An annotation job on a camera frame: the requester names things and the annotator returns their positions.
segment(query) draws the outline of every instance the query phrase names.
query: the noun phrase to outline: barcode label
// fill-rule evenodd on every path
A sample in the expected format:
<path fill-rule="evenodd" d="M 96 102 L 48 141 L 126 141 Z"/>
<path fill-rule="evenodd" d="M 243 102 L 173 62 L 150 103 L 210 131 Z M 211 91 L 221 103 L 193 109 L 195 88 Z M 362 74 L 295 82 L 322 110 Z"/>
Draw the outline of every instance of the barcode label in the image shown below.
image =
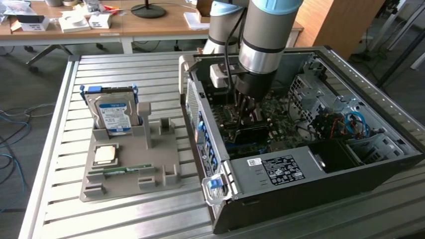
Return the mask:
<path fill-rule="evenodd" d="M 255 166 L 261 164 L 261 158 L 253 158 L 246 160 L 249 166 Z"/>

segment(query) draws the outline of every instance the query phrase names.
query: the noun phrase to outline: hard drive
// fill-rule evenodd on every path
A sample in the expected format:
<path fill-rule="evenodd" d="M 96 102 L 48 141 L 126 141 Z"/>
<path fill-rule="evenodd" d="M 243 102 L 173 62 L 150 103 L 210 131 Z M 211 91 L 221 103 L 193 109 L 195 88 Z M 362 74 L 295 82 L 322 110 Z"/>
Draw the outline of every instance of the hard drive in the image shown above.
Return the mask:
<path fill-rule="evenodd" d="M 90 110 L 94 127 L 106 129 L 109 135 L 122 135 L 130 132 L 132 126 L 140 125 L 136 104 L 137 87 L 102 88 L 90 86 L 80 94 Z"/>

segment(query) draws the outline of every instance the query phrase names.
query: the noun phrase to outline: hard drive label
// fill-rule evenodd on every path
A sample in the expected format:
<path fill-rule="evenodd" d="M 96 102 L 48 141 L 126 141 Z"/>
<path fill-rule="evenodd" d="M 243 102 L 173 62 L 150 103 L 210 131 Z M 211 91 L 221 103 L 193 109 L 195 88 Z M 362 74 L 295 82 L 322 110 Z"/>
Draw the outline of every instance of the hard drive label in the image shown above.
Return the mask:
<path fill-rule="evenodd" d="M 291 155 L 262 160 L 262 166 L 274 185 L 305 178 Z"/>
<path fill-rule="evenodd" d="M 100 104 L 98 108 L 106 129 L 116 134 L 129 131 L 132 124 L 125 114 L 126 104 Z"/>

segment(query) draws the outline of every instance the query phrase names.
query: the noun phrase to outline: white paper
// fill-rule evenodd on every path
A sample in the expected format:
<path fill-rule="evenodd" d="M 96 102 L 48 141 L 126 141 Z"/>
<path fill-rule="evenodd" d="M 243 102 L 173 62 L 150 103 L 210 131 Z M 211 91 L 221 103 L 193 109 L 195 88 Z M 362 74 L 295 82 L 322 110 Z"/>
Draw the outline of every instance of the white paper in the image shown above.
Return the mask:
<path fill-rule="evenodd" d="M 194 12 L 185 12 L 183 16 L 191 30 L 207 30 L 210 28 L 209 23 L 199 23 L 197 14 Z"/>

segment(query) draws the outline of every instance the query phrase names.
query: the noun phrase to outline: lamp base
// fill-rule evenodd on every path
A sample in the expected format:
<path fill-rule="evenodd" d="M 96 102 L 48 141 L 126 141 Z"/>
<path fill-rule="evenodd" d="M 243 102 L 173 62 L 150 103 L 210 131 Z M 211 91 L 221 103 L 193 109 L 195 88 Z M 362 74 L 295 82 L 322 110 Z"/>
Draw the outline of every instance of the lamp base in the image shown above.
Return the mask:
<path fill-rule="evenodd" d="M 149 9 L 143 4 L 132 7 L 132 14 L 141 18 L 158 18 L 163 16 L 165 13 L 163 8 L 151 4 L 149 5 Z"/>

